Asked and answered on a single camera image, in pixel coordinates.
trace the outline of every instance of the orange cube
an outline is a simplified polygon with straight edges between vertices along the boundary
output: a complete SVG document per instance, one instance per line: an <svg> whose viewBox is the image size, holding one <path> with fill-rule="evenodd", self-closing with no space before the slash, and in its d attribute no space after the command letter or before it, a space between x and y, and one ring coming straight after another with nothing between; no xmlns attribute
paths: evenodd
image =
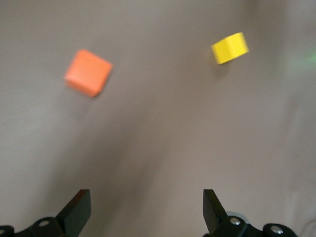
<svg viewBox="0 0 316 237"><path fill-rule="evenodd" d="M112 70L112 63L82 49L65 74L67 85L91 97L97 96Z"/></svg>

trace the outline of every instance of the gray surface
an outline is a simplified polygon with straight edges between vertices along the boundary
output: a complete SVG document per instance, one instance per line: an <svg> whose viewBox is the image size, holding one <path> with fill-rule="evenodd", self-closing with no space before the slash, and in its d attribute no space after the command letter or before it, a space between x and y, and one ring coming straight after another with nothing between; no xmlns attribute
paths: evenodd
<svg viewBox="0 0 316 237"><path fill-rule="evenodd" d="M90 188L82 237L199 237L213 188L257 228L315 236L315 11L314 0L1 0L0 223L22 230ZM216 65L210 45L236 32L250 52ZM81 48L115 66L95 99L64 85Z"/></svg>

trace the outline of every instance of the black mechanical part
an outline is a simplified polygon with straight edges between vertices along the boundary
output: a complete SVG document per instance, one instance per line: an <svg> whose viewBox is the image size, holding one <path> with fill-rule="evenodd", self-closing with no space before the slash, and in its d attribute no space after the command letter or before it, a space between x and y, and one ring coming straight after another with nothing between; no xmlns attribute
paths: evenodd
<svg viewBox="0 0 316 237"><path fill-rule="evenodd" d="M209 231L204 237L297 237L281 224L266 224L260 231L240 217L228 216L213 190L204 190L203 216Z"/></svg>
<svg viewBox="0 0 316 237"><path fill-rule="evenodd" d="M90 190L80 190L56 217L44 217L18 233L0 226L0 237L78 237L90 215Z"/></svg>

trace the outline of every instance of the yellow block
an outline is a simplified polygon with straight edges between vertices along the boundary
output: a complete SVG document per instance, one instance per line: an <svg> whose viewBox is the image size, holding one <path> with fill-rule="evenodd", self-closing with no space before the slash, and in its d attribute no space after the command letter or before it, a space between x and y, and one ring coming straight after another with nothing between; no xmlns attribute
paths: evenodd
<svg viewBox="0 0 316 237"><path fill-rule="evenodd" d="M249 52L242 32L228 36L211 46L218 64L226 63Z"/></svg>

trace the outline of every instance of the metal bolt head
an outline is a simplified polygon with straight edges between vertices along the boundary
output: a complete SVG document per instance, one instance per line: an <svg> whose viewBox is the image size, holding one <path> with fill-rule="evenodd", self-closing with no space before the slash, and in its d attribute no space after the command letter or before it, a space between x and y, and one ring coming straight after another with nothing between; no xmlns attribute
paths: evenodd
<svg viewBox="0 0 316 237"><path fill-rule="evenodd" d="M240 220L237 219L236 217L231 218L231 223L235 226L239 226L241 224Z"/></svg>
<svg viewBox="0 0 316 237"><path fill-rule="evenodd" d="M279 226L271 226L271 230L276 233L281 235L283 233L283 230Z"/></svg>
<svg viewBox="0 0 316 237"><path fill-rule="evenodd" d="M49 224L49 221L41 221L39 223L39 227L47 226Z"/></svg>

